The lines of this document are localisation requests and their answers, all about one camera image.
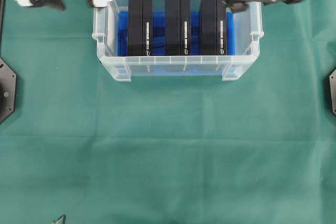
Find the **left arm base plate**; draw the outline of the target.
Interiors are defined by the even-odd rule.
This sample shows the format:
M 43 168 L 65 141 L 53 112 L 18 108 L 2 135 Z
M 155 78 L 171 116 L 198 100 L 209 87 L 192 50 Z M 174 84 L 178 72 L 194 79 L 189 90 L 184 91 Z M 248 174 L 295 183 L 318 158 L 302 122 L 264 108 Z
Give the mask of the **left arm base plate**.
M 1 58 L 1 114 L 0 123 L 3 123 L 15 111 L 16 73 Z

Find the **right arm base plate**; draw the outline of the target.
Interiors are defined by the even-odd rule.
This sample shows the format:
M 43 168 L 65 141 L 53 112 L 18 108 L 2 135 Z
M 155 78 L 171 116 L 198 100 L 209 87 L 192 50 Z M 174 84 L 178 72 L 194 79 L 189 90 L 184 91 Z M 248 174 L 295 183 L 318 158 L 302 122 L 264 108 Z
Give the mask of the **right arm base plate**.
M 329 75 L 332 113 L 336 115 L 336 69 Z

